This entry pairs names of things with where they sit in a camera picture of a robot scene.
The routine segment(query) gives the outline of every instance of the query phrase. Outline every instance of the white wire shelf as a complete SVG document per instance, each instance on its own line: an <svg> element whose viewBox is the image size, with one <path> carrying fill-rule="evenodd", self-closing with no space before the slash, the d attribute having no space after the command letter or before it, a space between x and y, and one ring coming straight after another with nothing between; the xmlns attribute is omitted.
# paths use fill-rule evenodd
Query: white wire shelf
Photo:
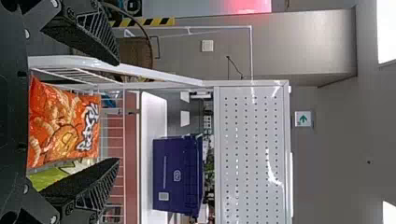
<svg viewBox="0 0 396 224"><path fill-rule="evenodd" d="M95 73L80 69L80 68L31 68L33 71L39 73L51 75L54 77L60 77L67 80L76 81L77 83L88 84L90 86L98 86L99 84L118 84L122 86L121 82L113 80L108 77L99 76Z"/></svg>
<svg viewBox="0 0 396 224"><path fill-rule="evenodd" d="M60 56L35 56L29 57L29 68L55 77L73 80L78 83L94 87L107 86L108 88L120 88L123 83L116 80L99 76L89 71L101 71L118 74L127 77L144 77L160 82L174 82L192 86L203 86L203 81L196 78L182 77L147 68L132 66L121 63L113 66L94 58L73 55Z"/></svg>

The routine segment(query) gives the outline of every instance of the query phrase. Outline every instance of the exit sign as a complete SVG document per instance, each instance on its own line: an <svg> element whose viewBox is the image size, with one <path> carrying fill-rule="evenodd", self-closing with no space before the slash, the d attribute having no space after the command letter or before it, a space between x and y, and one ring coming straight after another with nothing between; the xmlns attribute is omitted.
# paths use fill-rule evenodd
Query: exit sign
<svg viewBox="0 0 396 224"><path fill-rule="evenodd" d="M296 111L294 114L295 127L312 127L311 111Z"/></svg>

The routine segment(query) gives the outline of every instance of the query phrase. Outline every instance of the wall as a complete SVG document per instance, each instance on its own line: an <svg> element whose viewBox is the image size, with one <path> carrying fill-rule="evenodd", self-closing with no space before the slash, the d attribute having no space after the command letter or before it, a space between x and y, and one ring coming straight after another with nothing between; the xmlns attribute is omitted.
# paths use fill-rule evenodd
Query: wall
<svg viewBox="0 0 396 224"><path fill-rule="evenodd" d="M356 5L359 0L289 0L287 11L307 11L307 10L324 10L351 8Z"/></svg>
<svg viewBox="0 0 396 224"><path fill-rule="evenodd" d="M291 79L298 85L322 85L356 74L354 10L177 19L177 26L231 25L253 27L256 79ZM118 36L123 35L120 30L117 32ZM154 63L157 70L201 79L240 79L233 65L228 64L226 56L230 56L244 77L250 78L247 28L191 29L194 34L210 33L203 35L188 35L185 29L148 32L161 37L161 59ZM201 41L205 39L214 40L214 52L201 52Z"/></svg>
<svg viewBox="0 0 396 224"><path fill-rule="evenodd" d="M271 12L272 0L143 0L143 16L154 17L200 17L214 15L237 14L240 10ZM282 4L277 1L275 10L279 11Z"/></svg>
<svg viewBox="0 0 396 224"><path fill-rule="evenodd" d="M359 1L357 24L359 77L293 89L292 111L317 115L292 130L297 224L382 223L382 200L396 204L396 66L377 66L375 1Z"/></svg>

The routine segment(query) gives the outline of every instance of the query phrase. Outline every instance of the orange chip bag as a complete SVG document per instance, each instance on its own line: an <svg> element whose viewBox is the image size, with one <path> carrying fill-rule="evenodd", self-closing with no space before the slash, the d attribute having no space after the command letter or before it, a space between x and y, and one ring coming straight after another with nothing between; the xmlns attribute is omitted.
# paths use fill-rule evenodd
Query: orange chip bag
<svg viewBox="0 0 396 224"><path fill-rule="evenodd" d="M27 167L97 157L100 108L100 95L75 95L32 77Z"/></svg>

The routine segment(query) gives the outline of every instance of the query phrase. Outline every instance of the pegboard panel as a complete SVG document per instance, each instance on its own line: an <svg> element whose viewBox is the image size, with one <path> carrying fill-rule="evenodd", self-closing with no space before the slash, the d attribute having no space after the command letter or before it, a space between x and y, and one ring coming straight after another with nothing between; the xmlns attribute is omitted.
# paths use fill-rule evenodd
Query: pegboard panel
<svg viewBox="0 0 396 224"><path fill-rule="evenodd" d="M219 88L221 224L287 223L283 94Z"/></svg>

